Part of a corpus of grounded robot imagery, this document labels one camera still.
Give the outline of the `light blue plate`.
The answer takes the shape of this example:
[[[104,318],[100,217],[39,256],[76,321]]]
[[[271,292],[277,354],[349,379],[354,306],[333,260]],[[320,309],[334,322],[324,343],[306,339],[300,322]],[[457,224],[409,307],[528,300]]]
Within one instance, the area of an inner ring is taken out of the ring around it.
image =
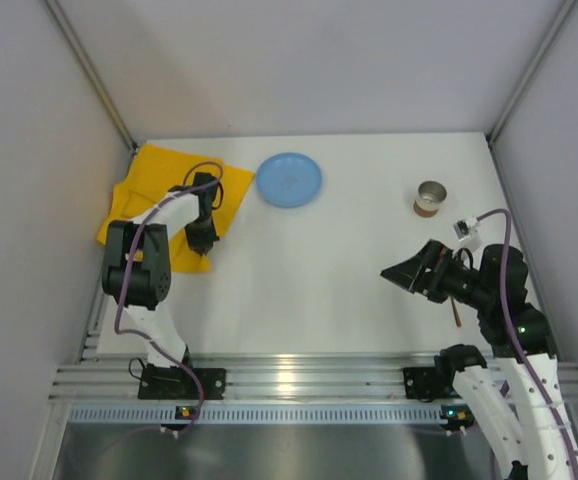
[[[264,160],[255,172],[260,197],[279,208],[297,208],[314,200],[323,185],[323,174],[311,157],[283,152]]]

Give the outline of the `metal cup with brown base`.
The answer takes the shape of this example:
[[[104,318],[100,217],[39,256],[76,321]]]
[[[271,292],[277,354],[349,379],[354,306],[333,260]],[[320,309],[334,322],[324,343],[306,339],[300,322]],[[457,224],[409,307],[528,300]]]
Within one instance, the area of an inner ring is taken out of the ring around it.
[[[447,190],[443,184],[426,180],[417,188],[413,210],[420,217],[431,218],[438,213],[446,198]]]

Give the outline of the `rose gold fork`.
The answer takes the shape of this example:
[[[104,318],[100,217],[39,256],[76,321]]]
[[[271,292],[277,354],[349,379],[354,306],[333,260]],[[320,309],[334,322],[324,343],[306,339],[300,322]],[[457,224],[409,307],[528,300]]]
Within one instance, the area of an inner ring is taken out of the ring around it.
[[[452,314],[454,317],[455,325],[457,328],[462,328],[463,323],[462,323],[462,319],[460,316],[460,312],[459,312],[457,303],[453,297],[450,297],[450,304],[451,304],[451,309],[452,309]]]

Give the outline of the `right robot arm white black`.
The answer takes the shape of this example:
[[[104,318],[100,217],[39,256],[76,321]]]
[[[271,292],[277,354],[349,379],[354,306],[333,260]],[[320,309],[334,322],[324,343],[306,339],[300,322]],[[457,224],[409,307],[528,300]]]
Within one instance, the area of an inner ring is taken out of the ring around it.
[[[559,384],[546,316],[527,299],[528,266],[507,244],[484,248],[479,266],[467,253],[428,241],[413,257],[383,269],[401,289],[476,312],[505,380],[497,387],[473,345],[442,349],[434,366],[463,400],[486,438],[503,479],[578,479],[578,444]]]

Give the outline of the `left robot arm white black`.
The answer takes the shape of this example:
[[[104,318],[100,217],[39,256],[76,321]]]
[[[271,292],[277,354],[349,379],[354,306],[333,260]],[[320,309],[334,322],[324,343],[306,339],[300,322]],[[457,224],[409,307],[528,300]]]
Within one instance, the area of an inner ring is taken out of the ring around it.
[[[175,186],[145,213],[108,226],[102,289],[116,302],[113,331],[141,339],[148,363],[157,368],[191,367],[188,345],[166,304],[172,284],[169,242],[182,232],[192,253],[207,255],[219,240],[213,212],[221,194],[217,180]]]

